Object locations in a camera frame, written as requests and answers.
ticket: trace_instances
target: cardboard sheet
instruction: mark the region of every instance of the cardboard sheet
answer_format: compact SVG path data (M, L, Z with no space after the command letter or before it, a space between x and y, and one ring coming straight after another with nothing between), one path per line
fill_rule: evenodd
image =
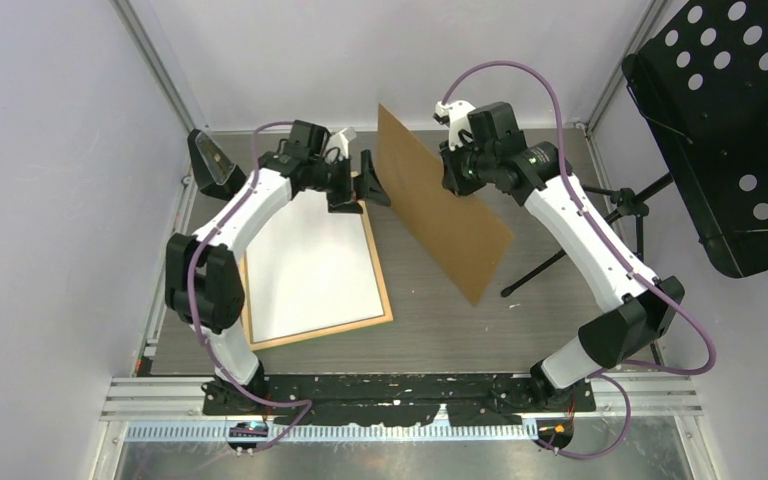
M252 350L393 320L367 213L328 213L321 192L269 219L240 270Z
M443 164L383 105L378 106L375 169L393 211L473 305L513 239L475 196L445 190Z

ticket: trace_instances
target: metal frame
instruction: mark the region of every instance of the metal frame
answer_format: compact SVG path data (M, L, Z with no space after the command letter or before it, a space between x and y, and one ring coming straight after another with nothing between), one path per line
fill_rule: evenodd
M693 383L687 377L662 372L614 372L629 394L635 416L698 416L702 405ZM204 401L202 384L212 377L114 378L102 406L101 421L131 420L257 420L260 415L209 417L201 413ZM591 382L595 412L579 412L576 417L623 416L622 395L610 383ZM564 412L524 413L523 418L564 418ZM448 420L445 409L437 419Z
M207 122L148 0L110 0L172 109L189 132Z
M694 478L715 479L716 470L701 434L698 420L702 405L688 377L662 372L612 371L610 376L628 392L634 417L673 417L682 438ZM259 415L208 417L201 413L204 401L203 383L212 377L145 377L114 378L101 419L107 427L100 439L97 463L91 478L112 479L123 444L129 441L225 442L221 432L240 421L262 421ZM621 417L625 415L622 395L610 383L591 381L596 411L579 412L576 417ZM564 418L564 412L521 414L523 426L449 427L445 404L431 422L435 433L419 434L421 429L370 427L304 427L295 438L299 442L369 442L369 441L447 441L447 440L528 440L534 436L537 420Z
M110 0L129 29L138 48L143 53L152 73L157 78L161 89L170 101L173 109L186 129L196 125L207 127L195 97L177 65L171 47L165 41L162 30L154 17L151 6L145 0ZM651 35L658 20L669 4L668 0L652 0L644 17L632 36L623 54L636 51ZM150 38L146 22L153 32ZM158 44L165 50L161 58ZM593 138L593 132L599 124L605 110L622 82L619 62L611 79L603 90L588 124L576 127L585 132L588 148L593 158L597 176L603 187L610 188L604 162ZM178 213L173 225L174 232L184 231L189 222L193 201L197 193L191 177L183 180L185 188L178 202ZM165 305L163 302L162 278L158 275L158 286L151 310L146 319L143 348L140 356L152 356L162 327ZM681 434L682 444L695 478L717 478L717 471L711 461L709 449L701 433L699 421L703 419L702 405L696 396L695 387L687 377L678 377L660 372L612 372L611 377L618 380L631 399L635 417L660 416L674 417L676 428ZM111 382L106 401L102 408L99 429L99 447L95 456L92 479L112 479L116 474L131 422L170 422L180 421L189 424L196 422L217 422L260 420L262 417L229 416L205 417L201 413L204 393L201 385L211 377L148 377L114 378ZM622 416L625 414L620 393L612 385L602 380L593 380L592 389L597 410L578 413L582 417ZM562 418L564 413L524 414L524 420ZM447 422L445 408L441 408L435 422ZM479 431L481 435L493 435L498 430Z
M593 112L590 114L590 120L587 123L587 131L594 131L602 120L602 116L605 114L608 105L611 104L614 95L623 82L622 71L620 70L620 64L622 60L631 53L636 52L649 40L652 36L652 31L658 25L658 21L663 16L667 7L670 4L670 0L650 0L649 6L646 8L646 12L643 14L643 18L640 19L640 23L637 24L637 28L634 30L634 35L631 36L631 40L628 43L625 51L614 67L614 72L611 74L610 80L599 95L599 100L596 101L596 106L593 108Z

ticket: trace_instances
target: brown cardboard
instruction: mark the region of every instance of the brown cardboard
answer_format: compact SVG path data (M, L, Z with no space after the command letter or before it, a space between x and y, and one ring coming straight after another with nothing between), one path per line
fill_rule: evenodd
M444 189L443 164L383 105L375 169L392 209L467 300L477 305L513 239L478 198Z

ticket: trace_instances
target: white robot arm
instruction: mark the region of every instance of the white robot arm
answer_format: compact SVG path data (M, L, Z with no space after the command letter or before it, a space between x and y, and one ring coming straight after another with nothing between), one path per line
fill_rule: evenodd
M260 170L257 185L253 185L255 177L243 184L239 170L209 137L201 132L190 135L190 153L199 188L230 201L192 236L176 234L170 238L166 253L166 304L195 328L187 298L186 266L195 246L221 225L208 241L202 256L204 272L197 275L195 282L201 331L224 367L224 371L215 369L221 379L246 386L260 368L239 321L245 292L237 265L269 219L306 189L325 192L328 209L334 213L361 213L359 199L389 205L372 168L369 150L361 153L360 175L352 177L349 143L354 138L351 128L331 134L325 127L296 121L289 139L282 141L278 151L267 152L258 159ZM225 372L234 378L227 378Z
M570 173L570 183L584 207L570 199L560 177L554 145L528 147L513 109L497 102L475 108L465 101L438 103L434 118L449 127L440 144L443 187L455 195L470 195L492 183L511 195L554 235L581 271L603 315L584 325L578 335L532 370L535 397L551 398L601 369L611 368L660 338L674 312L640 285L611 254L581 210L595 207ZM671 277L661 281L620 240L601 217L597 227L629 261L635 273L659 286L676 301L684 295Z

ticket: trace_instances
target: black bracket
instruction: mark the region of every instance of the black bracket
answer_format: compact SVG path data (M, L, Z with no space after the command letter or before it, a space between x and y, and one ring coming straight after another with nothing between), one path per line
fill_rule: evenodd
M231 200L246 184L246 174L201 130L187 136L190 165L199 191L208 197Z
M182 321L193 323L187 296L187 268L199 241L195 236L176 233L166 243L166 306ZM195 294L199 318L214 333L231 327L240 317L245 302L240 272L234 254L225 245L207 246L199 259Z

